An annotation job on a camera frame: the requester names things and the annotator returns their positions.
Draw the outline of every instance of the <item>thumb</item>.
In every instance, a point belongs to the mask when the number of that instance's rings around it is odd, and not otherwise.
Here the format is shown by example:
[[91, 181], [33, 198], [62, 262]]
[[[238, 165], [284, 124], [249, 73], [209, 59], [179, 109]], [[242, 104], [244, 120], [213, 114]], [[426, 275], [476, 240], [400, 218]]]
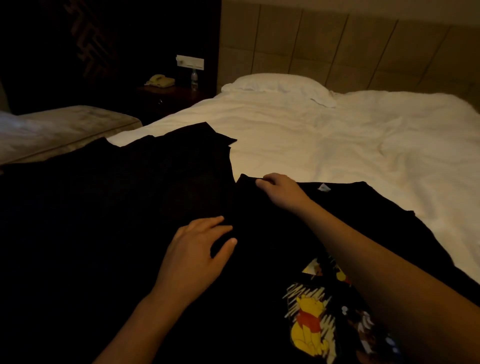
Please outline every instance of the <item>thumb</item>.
[[218, 275], [220, 275], [223, 267], [225, 266], [225, 264], [227, 264], [228, 260], [230, 259], [230, 256], [233, 253], [233, 249], [235, 249], [236, 245], [237, 245], [237, 239], [235, 238], [228, 239], [225, 242], [225, 244], [223, 244], [222, 248], [218, 251], [218, 253], [215, 255], [215, 258], [213, 258], [213, 263], [217, 269]]
[[258, 188], [260, 188], [262, 191], [266, 192], [267, 194], [269, 194], [269, 192], [271, 192], [275, 188], [275, 186], [272, 185], [269, 181], [265, 181], [260, 178], [255, 180], [255, 184], [257, 185]]

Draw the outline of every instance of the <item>water bottle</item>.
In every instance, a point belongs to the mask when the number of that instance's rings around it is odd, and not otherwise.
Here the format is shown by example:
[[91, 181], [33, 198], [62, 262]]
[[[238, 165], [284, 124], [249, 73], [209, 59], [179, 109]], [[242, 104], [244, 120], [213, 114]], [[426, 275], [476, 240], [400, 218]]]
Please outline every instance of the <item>water bottle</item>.
[[197, 70], [192, 70], [192, 90], [198, 90], [198, 75]]

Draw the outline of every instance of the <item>beige telephone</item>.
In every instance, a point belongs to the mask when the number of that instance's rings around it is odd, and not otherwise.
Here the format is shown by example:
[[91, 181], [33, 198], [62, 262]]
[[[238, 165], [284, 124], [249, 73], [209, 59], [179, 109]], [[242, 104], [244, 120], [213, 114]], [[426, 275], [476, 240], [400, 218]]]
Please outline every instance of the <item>beige telephone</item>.
[[165, 77], [163, 74], [156, 74], [146, 82], [145, 86], [170, 87], [174, 84], [175, 79]]

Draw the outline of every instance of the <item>person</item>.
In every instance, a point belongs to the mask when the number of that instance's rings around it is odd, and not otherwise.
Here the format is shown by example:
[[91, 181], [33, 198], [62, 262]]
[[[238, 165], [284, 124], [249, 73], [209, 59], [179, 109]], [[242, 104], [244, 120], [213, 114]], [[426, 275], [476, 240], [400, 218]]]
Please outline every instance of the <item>person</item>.
[[[313, 202], [288, 176], [256, 180], [271, 201], [301, 218], [350, 277], [409, 358], [420, 363], [480, 363], [480, 308], [434, 277], [352, 229]], [[223, 217], [181, 227], [151, 293], [94, 361], [150, 363], [183, 310], [219, 276], [237, 240], [214, 258], [210, 247], [232, 230]]]

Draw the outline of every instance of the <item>winnie the pooh graphic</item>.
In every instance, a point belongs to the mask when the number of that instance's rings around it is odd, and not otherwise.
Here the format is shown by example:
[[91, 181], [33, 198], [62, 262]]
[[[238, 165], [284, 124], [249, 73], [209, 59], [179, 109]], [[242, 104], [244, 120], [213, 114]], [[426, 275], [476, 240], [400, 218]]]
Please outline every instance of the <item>winnie the pooh graphic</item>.
[[320, 331], [320, 316], [325, 310], [324, 304], [304, 294], [297, 297], [297, 303], [300, 309], [291, 331], [293, 343], [311, 356], [326, 354], [328, 342], [322, 340]]

